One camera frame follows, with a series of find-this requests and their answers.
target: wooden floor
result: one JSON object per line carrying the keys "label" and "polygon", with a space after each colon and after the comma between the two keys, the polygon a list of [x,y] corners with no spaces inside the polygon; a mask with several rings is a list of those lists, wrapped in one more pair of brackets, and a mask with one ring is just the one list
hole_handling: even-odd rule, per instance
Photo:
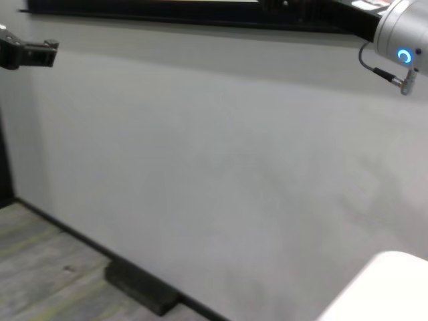
{"label": "wooden floor", "polygon": [[0,209],[0,320],[206,321],[181,305],[155,316],[104,281],[107,263],[21,205]]}

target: white object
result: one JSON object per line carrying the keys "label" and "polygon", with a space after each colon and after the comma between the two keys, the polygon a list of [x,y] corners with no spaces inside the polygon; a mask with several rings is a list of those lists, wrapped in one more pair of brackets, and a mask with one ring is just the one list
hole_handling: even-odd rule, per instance
{"label": "white object", "polygon": [[428,320],[428,261],[401,253],[377,255],[318,321]]}

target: gray wall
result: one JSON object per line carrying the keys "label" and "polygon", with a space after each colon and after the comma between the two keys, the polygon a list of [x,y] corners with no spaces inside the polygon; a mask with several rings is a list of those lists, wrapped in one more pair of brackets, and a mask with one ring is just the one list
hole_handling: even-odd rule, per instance
{"label": "gray wall", "polygon": [[62,42],[0,72],[20,197],[233,321],[313,320],[372,255],[428,256],[427,79],[401,97],[347,35],[20,7]]}

